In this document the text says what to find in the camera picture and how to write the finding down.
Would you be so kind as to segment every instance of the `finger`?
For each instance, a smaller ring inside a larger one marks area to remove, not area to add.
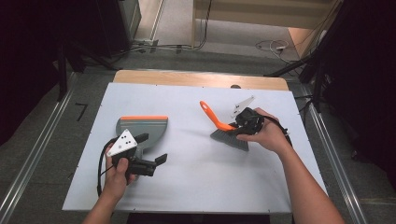
[[[136,180],[136,175],[129,175],[129,179],[127,181],[127,185],[132,184]]]
[[[236,136],[236,139],[246,141],[246,142],[255,142],[255,137],[254,135],[249,135],[249,134],[238,134]]]
[[[257,107],[257,108],[254,109],[254,110],[255,110],[257,113],[261,114],[261,115],[264,115],[264,116],[267,116],[267,117],[271,117],[271,118],[276,119],[277,121],[279,121],[279,119],[276,118],[274,115],[269,114],[268,112],[266,112],[265,110],[263,110],[263,109],[261,109],[261,108],[259,108],[259,107]]]
[[[111,149],[111,147],[113,147],[112,143],[110,145],[108,145],[108,147],[106,148],[106,154],[105,154],[105,157],[106,157],[106,169],[110,168],[110,166],[113,165],[111,157],[107,156],[107,152]]]
[[[117,173],[125,175],[127,169],[128,169],[128,160],[126,158],[121,158],[119,160],[119,164],[117,165]]]
[[[269,117],[273,117],[271,114],[268,114],[267,111],[257,107],[256,109],[254,109],[257,113],[261,114],[261,115],[265,115],[265,116],[269,116]]]

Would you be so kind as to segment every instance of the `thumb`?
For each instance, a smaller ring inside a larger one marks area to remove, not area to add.
[[[242,140],[242,141],[247,141],[247,142],[253,142],[254,141],[254,136],[249,135],[249,134],[238,134],[236,136],[236,139]]]
[[[128,169],[128,160],[126,158],[121,158],[119,164],[117,165],[117,173],[125,174]]]

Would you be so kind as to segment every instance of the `orange tool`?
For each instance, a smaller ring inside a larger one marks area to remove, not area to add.
[[[213,121],[213,123],[216,125],[216,127],[224,132],[235,130],[236,128],[226,124],[222,123],[218,120],[218,117],[216,117],[215,113],[213,112],[212,109],[210,109],[209,105],[205,103],[204,101],[200,101],[199,104],[201,105],[201,108],[205,111],[207,116]]]

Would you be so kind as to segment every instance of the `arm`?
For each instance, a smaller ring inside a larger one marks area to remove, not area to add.
[[[106,156],[106,169],[111,166],[111,158]],[[113,210],[119,200],[122,198],[127,186],[127,181],[125,179],[125,172],[127,168],[128,160],[123,158],[120,159],[117,168],[110,168],[106,172],[106,182],[103,192],[91,212],[85,217],[83,224],[110,223],[111,214],[113,213]],[[134,179],[134,175],[131,175],[128,184],[132,183]]]
[[[259,114],[273,117],[257,108]],[[332,201],[304,166],[280,129],[266,119],[254,135],[240,134],[239,140],[258,142],[280,158],[288,184],[291,209],[296,223],[344,223]]]

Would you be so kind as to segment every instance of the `white bracket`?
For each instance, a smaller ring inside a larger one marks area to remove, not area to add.
[[[137,143],[128,129],[120,135],[119,139],[114,143],[113,147],[107,152],[108,157],[117,155],[123,151],[136,147]]]
[[[248,99],[242,101],[241,103],[235,105],[235,108],[233,109],[233,113],[231,114],[231,118],[234,119],[238,114],[240,114],[248,105],[255,99],[255,97],[252,95]]]

